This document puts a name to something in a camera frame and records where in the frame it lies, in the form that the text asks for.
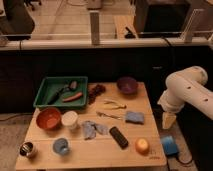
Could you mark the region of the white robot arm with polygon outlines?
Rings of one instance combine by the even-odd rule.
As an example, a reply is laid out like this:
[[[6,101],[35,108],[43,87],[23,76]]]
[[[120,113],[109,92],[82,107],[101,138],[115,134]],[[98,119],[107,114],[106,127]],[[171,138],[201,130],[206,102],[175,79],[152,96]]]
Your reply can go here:
[[[192,66],[167,76],[167,89],[157,102],[163,109],[163,129],[169,129],[173,125],[176,114],[186,103],[213,120],[213,92],[204,87],[207,81],[207,72],[200,66]]]

